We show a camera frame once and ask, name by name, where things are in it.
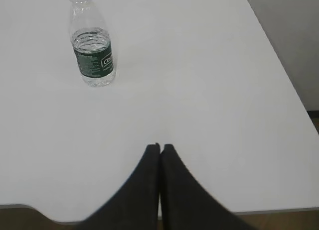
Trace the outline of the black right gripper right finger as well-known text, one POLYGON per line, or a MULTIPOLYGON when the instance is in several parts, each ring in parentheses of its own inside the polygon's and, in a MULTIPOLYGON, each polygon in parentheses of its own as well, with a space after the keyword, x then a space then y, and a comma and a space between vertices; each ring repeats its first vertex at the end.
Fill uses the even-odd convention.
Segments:
POLYGON ((160 154, 160 202, 165 230, 253 230, 192 176, 172 144, 160 154))

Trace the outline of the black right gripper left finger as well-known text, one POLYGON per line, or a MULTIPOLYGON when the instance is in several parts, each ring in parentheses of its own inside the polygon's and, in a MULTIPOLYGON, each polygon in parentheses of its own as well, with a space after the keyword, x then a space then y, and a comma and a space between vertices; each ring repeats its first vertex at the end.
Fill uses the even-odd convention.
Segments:
POLYGON ((156 230, 160 145, 150 144, 123 186, 76 230, 156 230))

